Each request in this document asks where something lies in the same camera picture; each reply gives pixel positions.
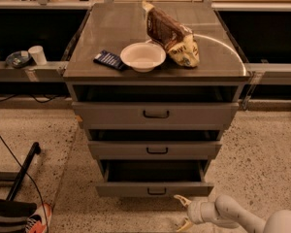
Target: terrazzo floor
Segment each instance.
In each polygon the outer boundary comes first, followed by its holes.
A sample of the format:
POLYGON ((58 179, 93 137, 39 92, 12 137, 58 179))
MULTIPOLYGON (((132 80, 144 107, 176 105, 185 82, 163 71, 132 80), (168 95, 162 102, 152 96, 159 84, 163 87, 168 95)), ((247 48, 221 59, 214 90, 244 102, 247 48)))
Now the terrazzo floor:
MULTIPOLYGON (((223 135, 223 147, 211 163, 207 182, 214 183, 209 197, 220 194, 236 199, 244 208, 267 219, 271 213, 291 210, 291 110, 256 107, 239 110, 223 135)), ((38 103, 13 98, 0 103, 0 134, 20 162, 34 142, 36 155, 29 174, 45 202, 53 207, 50 233, 176 232, 186 211, 174 198, 99 197, 94 183, 102 180, 75 120, 69 99, 38 103)), ((0 171, 19 167, 0 140, 0 171)), ((9 185, 0 183, 0 198, 9 185)), ((26 177, 17 201, 41 204, 33 183, 26 177)), ((189 232, 239 233, 205 223, 189 232)))

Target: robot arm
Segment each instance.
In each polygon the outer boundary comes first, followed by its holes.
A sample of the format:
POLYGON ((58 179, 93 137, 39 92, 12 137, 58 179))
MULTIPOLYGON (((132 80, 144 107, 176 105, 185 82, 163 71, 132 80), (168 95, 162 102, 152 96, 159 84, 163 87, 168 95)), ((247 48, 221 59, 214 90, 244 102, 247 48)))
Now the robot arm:
POLYGON ((175 198, 179 199, 187 208, 188 215, 185 224, 178 232, 188 229, 193 224, 211 222, 224 228, 241 226, 248 233, 291 233, 291 211, 279 211, 266 222, 245 210, 227 195, 219 196, 215 202, 190 201, 179 195, 176 195, 175 198))

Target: drawer handle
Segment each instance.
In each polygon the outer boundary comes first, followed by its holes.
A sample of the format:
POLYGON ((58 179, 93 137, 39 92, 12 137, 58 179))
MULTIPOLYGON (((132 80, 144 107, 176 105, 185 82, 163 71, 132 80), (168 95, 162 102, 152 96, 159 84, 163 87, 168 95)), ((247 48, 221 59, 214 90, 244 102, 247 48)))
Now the drawer handle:
POLYGON ((150 191, 150 188, 147 188, 147 194, 151 195, 151 196, 165 195, 166 194, 166 187, 164 187, 164 190, 162 190, 162 191, 150 191))
POLYGON ((165 118, 169 117, 169 111, 166 111, 165 115, 151 115, 151 114, 147 113, 146 111, 144 111, 144 117, 165 119, 165 118))
POLYGON ((160 150, 151 150, 150 148, 146 148, 146 152, 149 154, 166 154, 168 153, 168 148, 165 147, 165 149, 160 150))

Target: white cup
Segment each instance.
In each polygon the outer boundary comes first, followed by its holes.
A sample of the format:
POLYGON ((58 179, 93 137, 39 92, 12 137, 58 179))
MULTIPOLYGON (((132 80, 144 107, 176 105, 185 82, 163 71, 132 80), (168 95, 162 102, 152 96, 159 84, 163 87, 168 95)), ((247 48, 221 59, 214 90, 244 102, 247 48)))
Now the white cup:
POLYGON ((31 47, 28 52, 31 54, 37 65, 42 66, 48 63, 42 46, 31 47))

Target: drawer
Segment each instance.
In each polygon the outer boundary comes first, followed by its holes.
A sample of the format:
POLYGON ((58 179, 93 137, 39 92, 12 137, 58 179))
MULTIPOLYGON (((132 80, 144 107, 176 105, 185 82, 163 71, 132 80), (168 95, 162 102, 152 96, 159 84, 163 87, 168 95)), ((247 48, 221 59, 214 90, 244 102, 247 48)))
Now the drawer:
POLYGON ((90 141, 89 149, 99 159, 213 159, 221 148, 213 142, 90 141))
POLYGON ((74 103, 88 129, 226 129, 238 103, 74 103))
POLYGON ((213 189, 199 161, 108 160, 104 165, 104 181, 95 184, 100 196, 208 196, 213 189))

